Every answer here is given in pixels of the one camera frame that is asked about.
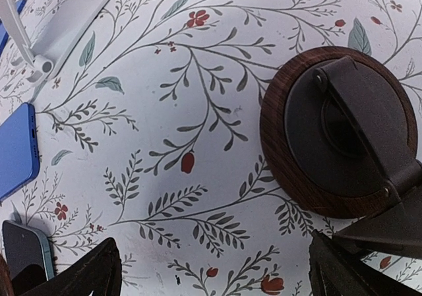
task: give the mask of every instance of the white plastic stand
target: white plastic stand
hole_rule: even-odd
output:
[[[109,0],[66,0],[33,45],[15,9],[15,0],[0,0],[0,18],[15,41],[21,57],[12,62],[28,63],[33,69],[27,78],[34,86],[54,78],[93,19]]]

